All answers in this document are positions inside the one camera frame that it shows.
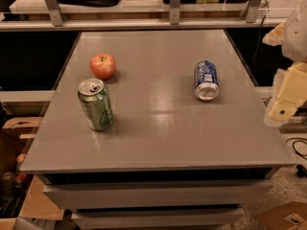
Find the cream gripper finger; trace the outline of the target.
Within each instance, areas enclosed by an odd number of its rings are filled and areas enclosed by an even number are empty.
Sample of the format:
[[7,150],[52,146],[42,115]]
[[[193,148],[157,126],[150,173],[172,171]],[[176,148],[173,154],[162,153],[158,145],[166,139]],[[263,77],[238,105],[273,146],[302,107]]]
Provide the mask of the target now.
[[285,23],[280,23],[270,32],[265,34],[265,36],[262,39],[262,42],[270,46],[281,45],[283,41],[284,28],[285,28]]
[[307,64],[294,62],[287,70],[278,69],[272,84],[272,97],[264,117],[268,127],[287,124],[307,102]]

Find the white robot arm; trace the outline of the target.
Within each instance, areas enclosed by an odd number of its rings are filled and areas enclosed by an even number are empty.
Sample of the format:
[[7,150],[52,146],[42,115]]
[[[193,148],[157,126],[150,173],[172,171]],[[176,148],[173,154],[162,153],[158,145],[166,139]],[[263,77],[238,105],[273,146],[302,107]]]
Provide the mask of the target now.
[[280,127],[307,102],[307,0],[302,0],[262,42],[280,45],[282,55],[293,62],[287,70],[277,70],[264,117],[266,126]]

